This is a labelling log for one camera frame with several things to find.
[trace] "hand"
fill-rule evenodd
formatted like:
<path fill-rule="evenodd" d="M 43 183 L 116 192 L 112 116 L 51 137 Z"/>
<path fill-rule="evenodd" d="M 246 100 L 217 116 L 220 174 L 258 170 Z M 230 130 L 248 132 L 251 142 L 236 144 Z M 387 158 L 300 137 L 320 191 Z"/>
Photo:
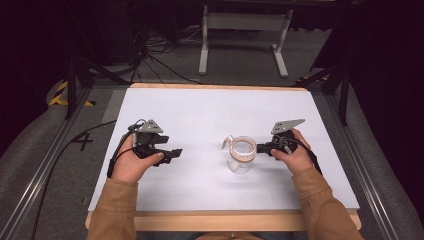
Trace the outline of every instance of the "hand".
<path fill-rule="evenodd" d="M 126 151 L 133 147 L 132 139 L 133 136 L 130 134 L 121 149 L 119 149 L 117 156 L 120 157 L 115 163 L 115 168 L 111 177 L 112 179 L 124 182 L 138 182 L 149 167 L 153 166 L 163 158 L 163 153 L 156 153 L 150 157 L 140 159 L 137 155 L 135 155 L 134 151 Z"/>
<path fill-rule="evenodd" d="M 296 140 L 301 141 L 307 148 L 311 149 L 311 146 L 298 130 L 293 128 L 292 131 Z M 277 159 L 282 160 L 293 174 L 314 166 L 306 149 L 299 145 L 292 154 L 287 154 L 276 149 L 272 149 L 271 154 Z"/>

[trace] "white tabletop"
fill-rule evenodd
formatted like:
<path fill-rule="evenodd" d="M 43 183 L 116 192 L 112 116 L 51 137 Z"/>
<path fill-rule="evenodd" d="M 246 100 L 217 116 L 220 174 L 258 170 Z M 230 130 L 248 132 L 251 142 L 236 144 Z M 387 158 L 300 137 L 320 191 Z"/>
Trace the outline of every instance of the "white tabletop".
<path fill-rule="evenodd" d="M 278 121 L 303 118 L 299 129 L 318 157 L 334 196 L 347 209 L 359 204 L 311 94 L 307 91 L 130 88 L 112 134 L 89 211 L 106 181 L 109 159 L 128 126 L 154 119 L 169 136 L 159 149 L 182 148 L 179 158 L 150 168 L 139 184 L 138 211 L 299 209 L 285 164 L 258 154 L 252 169 L 231 172 L 226 164 L 232 135 L 269 142 Z"/>

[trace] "tan sleeve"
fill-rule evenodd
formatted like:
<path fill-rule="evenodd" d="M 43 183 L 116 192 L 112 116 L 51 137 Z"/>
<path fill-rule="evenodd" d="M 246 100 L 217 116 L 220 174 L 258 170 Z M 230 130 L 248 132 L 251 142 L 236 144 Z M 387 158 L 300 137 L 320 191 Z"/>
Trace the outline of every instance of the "tan sleeve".
<path fill-rule="evenodd" d="M 137 183 L 108 178 L 94 209 L 87 239 L 136 239 Z"/>
<path fill-rule="evenodd" d="M 315 168 L 293 177 L 310 240 L 363 239 L 343 204 Z"/>

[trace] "person's right hand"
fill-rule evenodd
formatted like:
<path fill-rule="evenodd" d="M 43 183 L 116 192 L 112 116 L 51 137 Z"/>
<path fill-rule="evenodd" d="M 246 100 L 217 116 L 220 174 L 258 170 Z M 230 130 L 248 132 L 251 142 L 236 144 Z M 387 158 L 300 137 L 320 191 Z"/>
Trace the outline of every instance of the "person's right hand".
<path fill-rule="evenodd" d="M 311 149 L 311 146 L 306 142 L 299 130 L 293 128 L 292 131 L 296 140 L 301 141 L 306 147 Z M 297 149 L 292 154 L 276 149 L 272 149 L 271 154 L 275 158 L 282 160 L 293 174 L 314 166 L 306 149 L 299 145 L 297 145 Z"/>

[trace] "aluminum rail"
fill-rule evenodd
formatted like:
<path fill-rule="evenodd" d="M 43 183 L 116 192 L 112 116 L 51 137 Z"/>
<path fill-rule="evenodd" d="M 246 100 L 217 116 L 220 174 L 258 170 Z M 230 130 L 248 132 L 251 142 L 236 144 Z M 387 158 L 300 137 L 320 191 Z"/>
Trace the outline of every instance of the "aluminum rail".
<path fill-rule="evenodd" d="M 75 121 L 79 111 L 84 106 L 85 101 L 90 94 L 90 89 L 83 88 L 77 99 L 77 106 L 74 114 L 68 120 L 65 120 L 58 133 L 56 134 L 55 139 L 53 140 L 52 145 L 48 149 L 46 155 L 44 156 L 43 161 L 38 167 L 36 173 L 34 174 L 32 180 L 29 182 L 24 194 L 21 197 L 18 205 L 7 221 L 5 227 L 0 233 L 0 240 L 14 239 L 16 233 L 18 232 L 22 222 L 24 221 L 26 215 L 31 209 L 32 204 L 35 202 L 38 193 L 42 189 L 47 176 L 49 175 L 50 170 L 54 165 L 54 161 L 57 158 L 60 148 L 62 147 L 63 141 L 66 138 L 66 135 L 70 131 L 73 122 Z"/>
<path fill-rule="evenodd" d="M 377 221 L 381 233 L 383 234 L 384 239 L 399 239 L 393 227 L 393 224 L 390 221 L 389 216 L 387 215 L 386 209 L 383 206 L 383 202 L 381 201 L 380 195 L 378 194 L 378 191 L 371 179 L 371 176 L 369 175 L 367 168 L 365 167 L 364 161 L 359 155 L 358 149 L 356 148 L 355 142 L 352 139 L 352 135 L 349 131 L 349 128 L 343 126 L 342 122 L 338 117 L 338 106 L 336 99 L 334 98 L 334 96 L 326 96 L 325 98 L 327 100 L 328 105 L 330 106 L 330 110 L 333 117 L 336 119 L 337 126 L 340 132 L 342 133 L 344 140 L 346 141 L 350 154 L 353 158 L 353 166 L 356 175 L 358 176 L 359 182 L 368 200 L 368 204 L 370 205 L 371 210 L 373 211 L 374 217 Z"/>

